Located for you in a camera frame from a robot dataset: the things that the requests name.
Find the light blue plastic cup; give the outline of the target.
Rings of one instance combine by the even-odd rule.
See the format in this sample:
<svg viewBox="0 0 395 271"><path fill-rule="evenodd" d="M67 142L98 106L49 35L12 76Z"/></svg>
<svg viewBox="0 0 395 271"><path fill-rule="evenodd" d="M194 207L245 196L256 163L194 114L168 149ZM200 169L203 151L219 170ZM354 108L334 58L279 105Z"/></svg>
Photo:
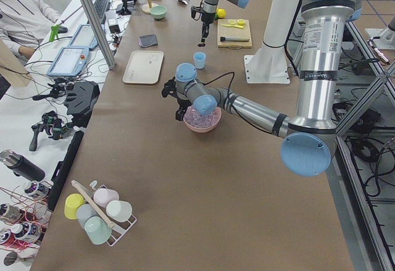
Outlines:
<svg viewBox="0 0 395 271"><path fill-rule="evenodd" d="M197 69L203 69L206 64L206 54L204 52L195 52L193 54L194 66Z"/></svg>

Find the pink cup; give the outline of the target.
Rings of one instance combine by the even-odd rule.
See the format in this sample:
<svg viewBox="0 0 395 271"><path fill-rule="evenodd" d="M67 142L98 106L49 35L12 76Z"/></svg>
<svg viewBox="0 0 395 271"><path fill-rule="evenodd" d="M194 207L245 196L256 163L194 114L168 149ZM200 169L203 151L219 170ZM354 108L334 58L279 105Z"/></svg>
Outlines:
<svg viewBox="0 0 395 271"><path fill-rule="evenodd" d="M119 200L119 194L116 190L108 188L99 188L93 194L94 202L105 208L111 201Z"/></svg>

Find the yellow cup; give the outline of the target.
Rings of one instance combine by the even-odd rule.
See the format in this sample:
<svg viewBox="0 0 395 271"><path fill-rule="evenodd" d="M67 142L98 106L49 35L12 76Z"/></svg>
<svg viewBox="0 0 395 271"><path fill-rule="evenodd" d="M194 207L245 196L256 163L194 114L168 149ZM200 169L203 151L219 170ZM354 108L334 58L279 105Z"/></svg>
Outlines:
<svg viewBox="0 0 395 271"><path fill-rule="evenodd" d="M64 206L64 215L70 220L77 219L77 210L85 204L85 199L80 193L73 193L67 196Z"/></svg>

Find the mint green cup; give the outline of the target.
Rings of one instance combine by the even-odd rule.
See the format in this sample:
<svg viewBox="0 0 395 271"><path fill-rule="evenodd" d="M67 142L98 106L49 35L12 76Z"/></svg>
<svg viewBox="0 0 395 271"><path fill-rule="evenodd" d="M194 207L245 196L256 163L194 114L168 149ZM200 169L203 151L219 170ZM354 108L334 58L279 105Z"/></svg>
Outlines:
<svg viewBox="0 0 395 271"><path fill-rule="evenodd" d="M105 243L112 233L105 221L98 216L90 217L85 223L84 230L95 245Z"/></svg>

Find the wooden cutting board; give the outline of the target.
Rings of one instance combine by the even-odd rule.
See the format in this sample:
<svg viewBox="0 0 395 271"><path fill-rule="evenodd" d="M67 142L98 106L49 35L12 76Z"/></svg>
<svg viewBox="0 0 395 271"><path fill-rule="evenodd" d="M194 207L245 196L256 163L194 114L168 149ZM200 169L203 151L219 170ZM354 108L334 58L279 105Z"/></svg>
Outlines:
<svg viewBox="0 0 395 271"><path fill-rule="evenodd" d="M249 26L249 20L245 20L244 29L227 28L221 26L221 23L229 24L229 20L237 19L219 19L217 20L217 46L219 48L252 48L252 36ZM220 37L243 37L250 38L249 42L220 42Z"/></svg>

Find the steel muddler black tip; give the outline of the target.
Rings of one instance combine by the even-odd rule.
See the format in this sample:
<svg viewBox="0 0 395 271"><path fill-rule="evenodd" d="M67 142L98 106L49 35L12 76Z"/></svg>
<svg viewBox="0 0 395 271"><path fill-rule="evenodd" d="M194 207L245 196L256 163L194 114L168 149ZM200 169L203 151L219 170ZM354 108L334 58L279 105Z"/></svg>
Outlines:
<svg viewBox="0 0 395 271"><path fill-rule="evenodd" d="M221 36L220 42L249 42L250 38Z"/></svg>

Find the cream plastic tray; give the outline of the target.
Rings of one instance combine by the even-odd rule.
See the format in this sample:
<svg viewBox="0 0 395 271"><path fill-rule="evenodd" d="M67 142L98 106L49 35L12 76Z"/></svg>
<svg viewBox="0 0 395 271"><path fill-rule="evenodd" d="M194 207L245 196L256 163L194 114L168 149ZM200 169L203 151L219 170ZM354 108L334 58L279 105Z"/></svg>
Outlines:
<svg viewBox="0 0 395 271"><path fill-rule="evenodd" d="M126 84L153 85L157 83L163 59L162 51L133 51L122 81Z"/></svg>

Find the black plastic stand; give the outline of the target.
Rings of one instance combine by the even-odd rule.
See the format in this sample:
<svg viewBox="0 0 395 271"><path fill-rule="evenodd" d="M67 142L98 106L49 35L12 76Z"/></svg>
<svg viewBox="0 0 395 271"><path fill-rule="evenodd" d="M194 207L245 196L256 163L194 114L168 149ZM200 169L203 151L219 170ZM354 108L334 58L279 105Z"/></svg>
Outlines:
<svg viewBox="0 0 395 271"><path fill-rule="evenodd" d="M93 107L100 94L99 85L94 81L79 81L66 87L64 106L67 115L72 115L72 123L77 127L87 127Z"/></svg>

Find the teach pendant far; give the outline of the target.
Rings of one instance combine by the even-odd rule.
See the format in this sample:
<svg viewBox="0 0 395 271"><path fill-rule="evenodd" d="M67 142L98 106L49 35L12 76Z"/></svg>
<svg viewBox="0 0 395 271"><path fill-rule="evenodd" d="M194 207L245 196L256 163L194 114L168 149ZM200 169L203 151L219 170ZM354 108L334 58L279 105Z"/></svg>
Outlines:
<svg viewBox="0 0 395 271"><path fill-rule="evenodd" d="M84 46L90 51L95 49L97 45L98 42L90 24L81 24L69 42L69 46Z"/></svg>

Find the teach pendant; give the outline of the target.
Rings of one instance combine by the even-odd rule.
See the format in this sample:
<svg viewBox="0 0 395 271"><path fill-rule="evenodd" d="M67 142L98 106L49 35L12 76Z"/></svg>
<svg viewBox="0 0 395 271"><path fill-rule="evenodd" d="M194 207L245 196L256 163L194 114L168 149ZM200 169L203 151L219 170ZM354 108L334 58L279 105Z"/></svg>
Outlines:
<svg viewBox="0 0 395 271"><path fill-rule="evenodd" d="M60 49L47 75L50 77L76 77L86 65L89 47L66 46Z"/></svg>
<svg viewBox="0 0 395 271"><path fill-rule="evenodd" d="M95 49L97 45L98 42L90 24L81 24L69 42L69 46L84 46L90 51Z"/></svg>

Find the teach pendant near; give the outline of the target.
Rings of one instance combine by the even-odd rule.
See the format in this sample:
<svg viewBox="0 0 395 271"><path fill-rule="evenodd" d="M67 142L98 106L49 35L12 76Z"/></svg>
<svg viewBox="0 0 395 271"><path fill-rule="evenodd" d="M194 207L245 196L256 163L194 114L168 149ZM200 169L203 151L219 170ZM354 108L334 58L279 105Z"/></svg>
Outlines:
<svg viewBox="0 0 395 271"><path fill-rule="evenodd" d="M66 46L60 49L47 75L50 77L76 77L86 65L89 47Z"/></svg>

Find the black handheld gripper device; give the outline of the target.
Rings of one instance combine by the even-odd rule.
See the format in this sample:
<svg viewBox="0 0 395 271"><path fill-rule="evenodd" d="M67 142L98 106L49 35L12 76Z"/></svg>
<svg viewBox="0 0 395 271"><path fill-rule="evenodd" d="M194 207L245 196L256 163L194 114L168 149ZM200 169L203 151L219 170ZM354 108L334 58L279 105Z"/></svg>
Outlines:
<svg viewBox="0 0 395 271"><path fill-rule="evenodd" d="M38 134L40 132L45 131L49 138L59 140L75 126L72 122L68 122L64 125L62 123L63 120L60 119L53 110L44 113L41 116L41 121L31 126L31 129L33 130L33 138L29 145L29 151L36 151L38 145Z"/></svg>

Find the seated person white shirt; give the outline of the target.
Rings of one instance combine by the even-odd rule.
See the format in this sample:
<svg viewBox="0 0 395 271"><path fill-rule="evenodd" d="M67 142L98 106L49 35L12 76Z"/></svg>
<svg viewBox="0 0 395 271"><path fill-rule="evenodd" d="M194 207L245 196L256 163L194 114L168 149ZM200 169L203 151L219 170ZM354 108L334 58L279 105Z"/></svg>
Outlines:
<svg viewBox="0 0 395 271"><path fill-rule="evenodd" d="M29 60L60 17L43 0L1 0L1 41Z"/></svg>

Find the black thermos bottle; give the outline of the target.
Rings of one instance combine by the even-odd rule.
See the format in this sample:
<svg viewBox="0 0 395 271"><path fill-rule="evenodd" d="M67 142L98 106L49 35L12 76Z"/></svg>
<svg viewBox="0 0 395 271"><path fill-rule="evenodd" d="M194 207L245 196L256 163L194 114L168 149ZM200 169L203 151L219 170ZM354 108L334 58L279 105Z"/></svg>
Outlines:
<svg viewBox="0 0 395 271"><path fill-rule="evenodd" d="M13 150L2 151L1 162L18 177L30 181L41 181L45 177L45 172L41 168Z"/></svg>

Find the aluminium frame post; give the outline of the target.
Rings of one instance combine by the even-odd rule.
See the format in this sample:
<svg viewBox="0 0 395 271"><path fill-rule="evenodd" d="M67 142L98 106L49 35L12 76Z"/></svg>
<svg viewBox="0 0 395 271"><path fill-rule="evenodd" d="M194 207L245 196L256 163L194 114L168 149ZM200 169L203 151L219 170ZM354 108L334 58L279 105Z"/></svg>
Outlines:
<svg viewBox="0 0 395 271"><path fill-rule="evenodd" d="M103 32L101 23L96 14L96 10L94 9L92 0L80 0L84 12L89 20L95 38L98 42L99 48L104 56L106 64L110 70L115 68L115 60L112 55L112 51L109 49L109 45L107 43L106 34Z"/></svg>

